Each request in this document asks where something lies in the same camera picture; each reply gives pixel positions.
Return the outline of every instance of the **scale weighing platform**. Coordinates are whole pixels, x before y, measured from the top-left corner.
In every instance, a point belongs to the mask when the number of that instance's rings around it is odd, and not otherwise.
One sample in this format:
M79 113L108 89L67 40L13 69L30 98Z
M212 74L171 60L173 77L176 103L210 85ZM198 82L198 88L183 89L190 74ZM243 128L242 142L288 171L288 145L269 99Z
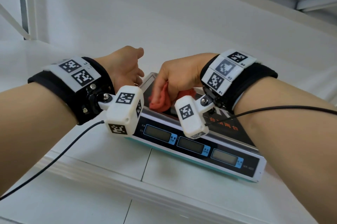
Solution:
M196 140L185 137L174 107L158 113L149 109L149 96L157 73L150 73L140 88L144 94L144 108L132 139L148 146L183 158L215 171L223 172L247 181L259 182L266 160L250 140L237 119L209 126L210 132ZM197 90L196 99L204 93ZM207 123L215 122L230 114L222 109L209 115Z

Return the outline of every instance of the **red cloth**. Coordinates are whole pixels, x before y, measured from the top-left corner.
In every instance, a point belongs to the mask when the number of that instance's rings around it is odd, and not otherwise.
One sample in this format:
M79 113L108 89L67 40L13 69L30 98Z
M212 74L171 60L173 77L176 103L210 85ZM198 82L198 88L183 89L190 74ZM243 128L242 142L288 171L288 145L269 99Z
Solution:
M168 86L168 82L166 82L166 84L163 87L163 90L160 92L160 99L158 103L151 103L152 95L149 97L149 102L150 102L149 108L150 109L153 109L157 112L164 112L164 111L167 111L171 107L173 102L171 102L170 96L168 95L167 86ZM177 98L174 101L186 95L191 95L192 97L194 97L196 95L196 91L194 89L180 91L178 93Z

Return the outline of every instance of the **black wrist strap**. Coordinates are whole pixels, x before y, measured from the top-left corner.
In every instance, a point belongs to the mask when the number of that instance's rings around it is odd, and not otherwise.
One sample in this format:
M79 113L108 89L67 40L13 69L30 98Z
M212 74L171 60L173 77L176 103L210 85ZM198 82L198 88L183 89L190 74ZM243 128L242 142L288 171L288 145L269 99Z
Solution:
M115 94L107 71L95 60L88 57L83 57L83 59L89 62L101 77L77 92L71 90L51 71L41 71L28 79L28 83L36 82L61 98L75 114L79 125L93 119L102 111L98 106L98 101L103 100L104 93Z
M200 73L200 80L204 76L209 65L217 58L215 56L212 58L202 69ZM232 82L227 91L220 96L217 92L212 90L206 83L202 82L204 85L204 91L212 99L215 105L218 107L225 107L225 109L234 114L232 108L236 100L241 96L241 94L247 90L255 82L259 81L264 77L274 77L277 78L278 74L260 63L253 63L249 67L245 68L242 73Z

